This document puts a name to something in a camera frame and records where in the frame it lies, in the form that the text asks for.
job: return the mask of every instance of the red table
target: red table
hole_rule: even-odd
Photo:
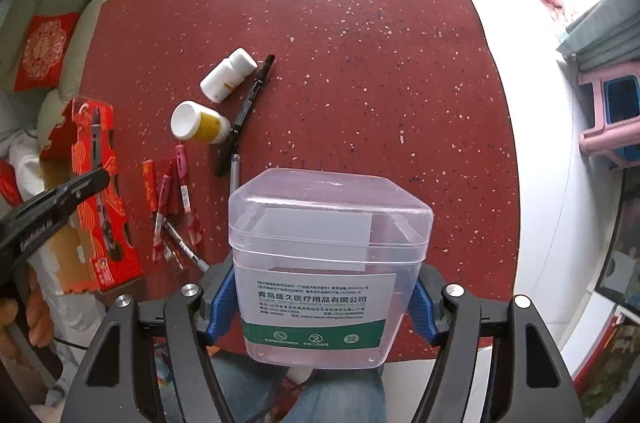
[[[242,182],[269,166],[388,177],[434,210],[428,262],[475,295],[511,297],[513,134],[471,0],[108,0],[81,94],[113,104],[119,185],[149,297],[200,273],[175,277],[151,262],[140,165],[172,155],[174,107],[210,106],[198,83],[237,47],[257,61],[276,54],[242,133]],[[233,119],[248,86],[218,110]],[[228,178],[214,176],[217,155],[217,146],[188,143],[210,263],[228,252]],[[239,324],[220,345],[244,350]],[[390,359],[433,356],[406,317]]]

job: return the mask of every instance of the yellow label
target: yellow label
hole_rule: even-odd
[[[200,125],[198,130],[193,135],[193,140],[200,140],[201,142],[213,142],[220,134],[222,128],[222,122],[216,116],[203,113],[200,111]]]

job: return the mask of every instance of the silver screw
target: silver screw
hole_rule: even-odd
[[[193,297],[197,292],[197,284],[185,284],[180,288],[180,293],[182,293],[185,297]]]
[[[465,289],[460,284],[449,284],[446,289],[447,293],[452,297],[462,297]]]
[[[119,307],[119,308],[127,307],[129,304],[131,304],[130,295],[120,295],[118,298],[116,298],[115,304],[116,304],[116,307]]]
[[[513,302],[516,306],[522,309],[526,309],[531,305],[531,299],[529,297],[525,297],[524,295],[516,295],[513,299]]]

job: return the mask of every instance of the gray curtain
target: gray curtain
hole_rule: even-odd
[[[640,0],[601,0],[566,28],[558,51],[582,73],[640,58]]]

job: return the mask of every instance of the green stripe on label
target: green stripe on label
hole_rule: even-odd
[[[244,338],[253,343],[299,349],[370,349],[380,345],[385,320],[335,327],[261,326],[242,321]]]

